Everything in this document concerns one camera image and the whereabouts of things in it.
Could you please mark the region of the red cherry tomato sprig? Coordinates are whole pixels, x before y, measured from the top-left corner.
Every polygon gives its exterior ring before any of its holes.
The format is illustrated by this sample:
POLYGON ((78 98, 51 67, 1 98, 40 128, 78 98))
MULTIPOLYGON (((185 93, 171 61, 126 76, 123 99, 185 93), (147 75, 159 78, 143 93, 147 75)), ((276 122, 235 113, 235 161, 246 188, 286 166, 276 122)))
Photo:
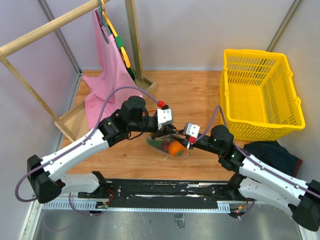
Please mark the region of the red cherry tomato sprig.
POLYGON ((163 141, 162 142, 162 150, 164 152, 168 152, 170 144, 171 144, 171 142, 169 140, 163 141))

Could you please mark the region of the clear zip bag orange zipper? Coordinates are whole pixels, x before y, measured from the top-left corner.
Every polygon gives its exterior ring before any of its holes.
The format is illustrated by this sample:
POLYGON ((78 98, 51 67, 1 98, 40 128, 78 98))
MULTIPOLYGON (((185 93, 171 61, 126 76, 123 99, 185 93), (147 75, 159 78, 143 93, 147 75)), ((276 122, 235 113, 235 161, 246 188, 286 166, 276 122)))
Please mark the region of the clear zip bag orange zipper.
POLYGON ((146 133, 143 136, 146 144, 156 153, 174 159, 186 159, 189 157, 189 150, 170 134, 155 139, 152 139, 151 133, 146 133))

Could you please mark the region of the orange persimmon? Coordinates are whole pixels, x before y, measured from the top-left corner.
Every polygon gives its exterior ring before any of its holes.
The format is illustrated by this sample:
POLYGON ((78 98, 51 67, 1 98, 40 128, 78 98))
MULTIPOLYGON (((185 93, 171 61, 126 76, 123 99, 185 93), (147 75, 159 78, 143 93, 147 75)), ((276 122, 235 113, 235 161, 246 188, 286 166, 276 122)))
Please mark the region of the orange persimmon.
POLYGON ((173 157, 180 157, 184 152, 185 148, 178 141, 173 141, 168 146, 168 154, 173 157))

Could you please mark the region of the green yellow mango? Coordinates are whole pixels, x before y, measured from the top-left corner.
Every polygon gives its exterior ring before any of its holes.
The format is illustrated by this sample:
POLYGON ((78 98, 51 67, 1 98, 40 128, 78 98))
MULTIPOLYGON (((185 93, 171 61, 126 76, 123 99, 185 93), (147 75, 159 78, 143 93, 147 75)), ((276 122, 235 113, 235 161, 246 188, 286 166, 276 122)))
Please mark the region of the green yellow mango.
POLYGON ((155 140, 148 139, 146 142, 149 146, 156 148, 156 149, 162 149, 163 144, 164 144, 164 141, 161 139, 160 140, 159 139, 155 139, 155 140))

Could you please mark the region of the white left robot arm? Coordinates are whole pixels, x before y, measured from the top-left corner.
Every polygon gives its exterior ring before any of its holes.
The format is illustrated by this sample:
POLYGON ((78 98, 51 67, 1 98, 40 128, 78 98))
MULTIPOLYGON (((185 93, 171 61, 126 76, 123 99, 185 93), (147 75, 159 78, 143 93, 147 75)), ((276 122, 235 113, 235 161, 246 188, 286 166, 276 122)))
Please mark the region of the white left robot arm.
POLYGON ((155 114, 150 116, 142 97, 129 97, 121 108, 80 139, 50 155, 42 158, 33 155, 27 160, 27 171, 31 173, 27 179, 36 199, 45 204, 70 193, 103 197, 108 184, 99 171, 88 174, 67 172, 95 153, 130 139, 133 132, 150 133, 154 138, 174 134, 173 122, 173 113, 168 105, 159 104, 155 114))

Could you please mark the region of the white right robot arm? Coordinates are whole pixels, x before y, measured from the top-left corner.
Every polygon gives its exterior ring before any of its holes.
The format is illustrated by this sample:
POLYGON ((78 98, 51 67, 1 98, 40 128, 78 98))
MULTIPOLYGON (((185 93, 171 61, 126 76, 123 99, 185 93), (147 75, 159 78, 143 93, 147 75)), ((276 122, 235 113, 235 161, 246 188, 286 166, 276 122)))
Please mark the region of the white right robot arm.
POLYGON ((254 199, 282 210, 303 228, 320 229, 320 183, 306 182, 289 176, 262 162, 234 142, 226 126, 216 125, 209 136, 200 134, 200 127, 187 123, 179 131, 187 149, 197 148, 219 156, 219 163, 234 172, 234 183, 226 188, 232 200, 254 199))

